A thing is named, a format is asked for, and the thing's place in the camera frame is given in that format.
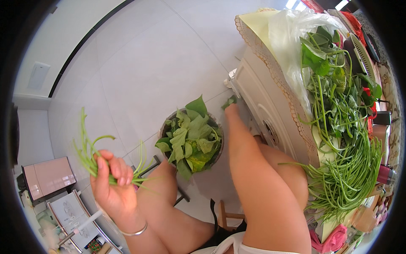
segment wooden stool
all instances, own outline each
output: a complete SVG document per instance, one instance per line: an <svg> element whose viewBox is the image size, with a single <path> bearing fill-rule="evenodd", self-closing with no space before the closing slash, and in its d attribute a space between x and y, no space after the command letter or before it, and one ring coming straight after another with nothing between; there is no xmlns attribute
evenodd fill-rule
<svg viewBox="0 0 406 254"><path fill-rule="evenodd" d="M237 227L227 226L227 218L244 219L245 215L239 213L226 213L226 210L224 209L224 202L220 200L220 203L218 204L218 225L226 230L237 229Z"/></svg>

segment pink cloth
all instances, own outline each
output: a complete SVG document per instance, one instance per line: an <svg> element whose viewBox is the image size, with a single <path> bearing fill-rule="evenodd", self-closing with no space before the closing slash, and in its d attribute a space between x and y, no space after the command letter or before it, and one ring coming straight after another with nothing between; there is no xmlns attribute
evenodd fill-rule
<svg viewBox="0 0 406 254"><path fill-rule="evenodd" d="M327 237L326 241L321 244L314 230L310 230L311 246L321 254L329 251L337 251L341 249L347 240L347 228L340 224Z"/></svg>

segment thigh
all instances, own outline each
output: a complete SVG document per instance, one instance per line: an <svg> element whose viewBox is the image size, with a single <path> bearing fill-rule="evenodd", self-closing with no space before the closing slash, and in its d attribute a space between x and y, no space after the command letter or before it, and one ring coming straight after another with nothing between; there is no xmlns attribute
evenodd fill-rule
<svg viewBox="0 0 406 254"><path fill-rule="evenodd" d="M169 253L191 253L214 233L214 225L193 218L173 207L177 196L176 170L164 161L137 191L140 213L158 235Z"/></svg>
<svg viewBox="0 0 406 254"><path fill-rule="evenodd" d="M274 149L265 144L259 144L262 155L267 162L275 169L278 175L281 176L283 181L288 185L289 189L295 195L300 207L304 210L309 198L309 191L307 189L307 176L306 172L301 166L298 165L278 165L282 162L295 162L293 158L285 153Z"/></svg>

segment black shorts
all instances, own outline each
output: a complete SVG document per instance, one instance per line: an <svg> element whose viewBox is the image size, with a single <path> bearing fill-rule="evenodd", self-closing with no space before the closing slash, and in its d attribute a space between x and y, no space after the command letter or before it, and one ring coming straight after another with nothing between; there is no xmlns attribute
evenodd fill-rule
<svg viewBox="0 0 406 254"><path fill-rule="evenodd" d="M228 231L225 228L219 227L217 223L217 216L214 213L214 204L215 204L214 200L211 199L210 208L214 216L214 235L197 250L218 246L222 241L224 241L227 237L231 236L232 234L244 232L247 229L247 223L245 222L245 220L242 220L241 224L232 231Z"/></svg>

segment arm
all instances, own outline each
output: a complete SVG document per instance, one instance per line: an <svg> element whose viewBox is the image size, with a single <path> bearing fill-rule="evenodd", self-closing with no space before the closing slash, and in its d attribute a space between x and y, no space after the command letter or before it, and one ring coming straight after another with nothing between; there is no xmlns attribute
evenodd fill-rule
<svg viewBox="0 0 406 254"><path fill-rule="evenodd" d="M93 195L98 204L107 212L117 227L126 233L138 232L145 226L145 218L137 211L137 198L134 186L130 184L133 171L122 158L114 157L107 150L99 151L97 178L90 176ZM117 186L109 185L108 175L111 170L114 178L119 179ZM147 227L140 235L124 236L132 254L151 253L167 254L168 250L156 233Z"/></svg>
<svg viewBox="0 0 406 254"><path fill-rule="evenodd" d="M306 219L292 191L263 157L232 104L229 126L230 171L247 219L246 246L311 253Z"/></svg>

